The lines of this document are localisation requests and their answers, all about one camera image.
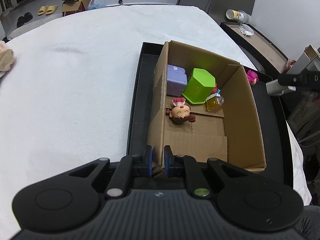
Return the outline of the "white charger plug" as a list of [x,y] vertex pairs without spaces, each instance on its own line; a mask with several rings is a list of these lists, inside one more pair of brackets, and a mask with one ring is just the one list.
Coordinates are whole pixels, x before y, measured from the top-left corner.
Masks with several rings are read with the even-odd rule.
[[273,80],[266,83],[266,90],[270,96],[282,96],[287,93],[292,93],[296,91],[295,86],[282,86],[279,84],[278,80]]

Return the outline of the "brown-haired girl figurine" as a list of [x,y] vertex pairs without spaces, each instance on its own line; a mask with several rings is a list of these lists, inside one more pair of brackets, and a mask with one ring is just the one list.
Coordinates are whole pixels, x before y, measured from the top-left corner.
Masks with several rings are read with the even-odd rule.
[[165,113],[175,125],[182,125],[185,122],[193,123],[196,116],[191,113],[191,107],[186,104],[185,98],[174,98],[171,109],[166,109]]

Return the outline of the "pink dinosaur figurine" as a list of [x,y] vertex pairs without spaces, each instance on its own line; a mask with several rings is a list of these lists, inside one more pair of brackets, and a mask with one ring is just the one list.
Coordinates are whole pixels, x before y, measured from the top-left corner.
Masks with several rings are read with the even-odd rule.
[[254,86],[259,81],[259,77],[258,77],[257,73],[252,70],[249,70],[246,73],[246,76],[247,76],[248,82],[251,86]]

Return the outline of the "cardboard box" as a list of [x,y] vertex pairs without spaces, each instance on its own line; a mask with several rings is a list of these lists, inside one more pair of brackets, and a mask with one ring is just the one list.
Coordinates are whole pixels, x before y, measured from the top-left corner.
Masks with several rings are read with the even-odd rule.
[[90,3],[90,0],[61,0],[61,1],[63,1],[61,10],[64,15],[86,11]]
[[[167,95],[167,66],[175,65],[190,74],[207,70],[217,80],[224,97],[222,109],[206,111],[193,105],[196,120],[175,125],[166,114],[172,97]],[[229,58],[177,41],[166,42],[155,68],[151,121],[147,143],[153,149],[152,172],[164,171],[164,148],[175,155],[189,155],[199,162],[218,158],[259,173],[266,167],[259,116],[244,67]]]

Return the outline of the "blue red figure perfume bottle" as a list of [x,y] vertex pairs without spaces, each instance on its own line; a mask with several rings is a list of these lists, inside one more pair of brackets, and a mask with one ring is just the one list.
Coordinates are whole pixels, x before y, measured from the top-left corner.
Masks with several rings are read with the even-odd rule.
[[215,113],[222,109],[224,97],[221,96],[221,90],[216,85],[211,94],[206,98],[206,111]]

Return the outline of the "purple cube toy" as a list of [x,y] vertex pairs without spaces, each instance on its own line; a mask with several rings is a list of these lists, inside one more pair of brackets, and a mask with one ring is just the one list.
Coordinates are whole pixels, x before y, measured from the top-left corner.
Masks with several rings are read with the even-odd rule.
[[167,94],[179,97],[187,86],[187,75],[182,67],[169,64],[167,67]]

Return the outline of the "green hexagonal box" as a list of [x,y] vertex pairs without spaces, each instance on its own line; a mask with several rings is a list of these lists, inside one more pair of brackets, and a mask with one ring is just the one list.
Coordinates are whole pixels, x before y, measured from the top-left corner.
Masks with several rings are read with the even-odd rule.
[[216,86],[216,79],[207,70],[194,68],[188,77],[182,96],[192,105],[204,104]]

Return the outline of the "black-framed brown board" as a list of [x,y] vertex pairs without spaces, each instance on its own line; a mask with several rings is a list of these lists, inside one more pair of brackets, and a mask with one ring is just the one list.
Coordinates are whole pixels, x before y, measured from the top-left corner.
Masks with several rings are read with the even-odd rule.
[[275,79],[285,69],[288,57],[257,29],[252,36],[240,32],[239,23],[221,22],[222,30],[242,49],[260,72]]

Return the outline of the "white face mask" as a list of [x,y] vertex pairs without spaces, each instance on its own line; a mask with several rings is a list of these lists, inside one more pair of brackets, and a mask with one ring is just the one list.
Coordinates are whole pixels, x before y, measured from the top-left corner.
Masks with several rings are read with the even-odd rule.
[[246,24],[242,24],[242,23],[241,23],[241,24],[238,26],[238,29],[239,29],[240,33],[241,33],[244,37],[247,37],[247,36],[251,37],[251,36],[254,35],[254,30],[253,30],[250,26],[248,26],[248,25],[246,25]]

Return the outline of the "black tray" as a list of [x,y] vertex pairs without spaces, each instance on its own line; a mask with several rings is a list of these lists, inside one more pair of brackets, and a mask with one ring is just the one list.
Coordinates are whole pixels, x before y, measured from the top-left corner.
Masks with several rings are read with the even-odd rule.
[[[133,91],[128,154],[142,154],[147,145],[152,105],[152,87],[156,63],[163,46],[157,43],[144,42],[140,51],[135,87]],[[260,120],[261,132],[266,154],[266,170],[262,175],[293,186],[293,164],[289,132],[278,97],[269,96],[266,83],[271,77],[258,73],[259,83],[252,88]]]

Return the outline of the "open cardboard box on floor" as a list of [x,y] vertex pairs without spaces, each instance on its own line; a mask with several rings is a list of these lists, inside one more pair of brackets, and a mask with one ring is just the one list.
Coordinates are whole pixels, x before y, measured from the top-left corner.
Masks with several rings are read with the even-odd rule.
[[90,0],[61,0],[61,1],[63,1],[61,10],[64,15],[86,11],[90,3]]

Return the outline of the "beige blanket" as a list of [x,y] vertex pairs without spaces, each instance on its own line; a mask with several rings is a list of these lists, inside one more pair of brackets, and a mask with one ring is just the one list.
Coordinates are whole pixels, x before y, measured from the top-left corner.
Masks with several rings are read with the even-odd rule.
[[0,42],[0,78],[2,78],[15,62],[14,51],[7,47],[4,41]]

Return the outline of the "yellow slippers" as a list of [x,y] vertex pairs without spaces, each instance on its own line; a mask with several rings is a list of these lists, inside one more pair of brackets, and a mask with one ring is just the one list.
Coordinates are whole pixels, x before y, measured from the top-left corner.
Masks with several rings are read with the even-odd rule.
[[37,12],[38,16],[51,15],[57,10],[57,5],[42,6]]

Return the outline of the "black slippers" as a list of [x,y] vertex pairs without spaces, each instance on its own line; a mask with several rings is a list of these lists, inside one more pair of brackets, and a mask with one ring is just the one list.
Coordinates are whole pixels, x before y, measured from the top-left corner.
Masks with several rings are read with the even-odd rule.
[[33,15],[31,14],[31,12],[26,12],[23,16],[20,16],[18,18],[16,27],[19,28],[25,23],[28,23],[29,21],[31,21],[32,19],[33,19]]

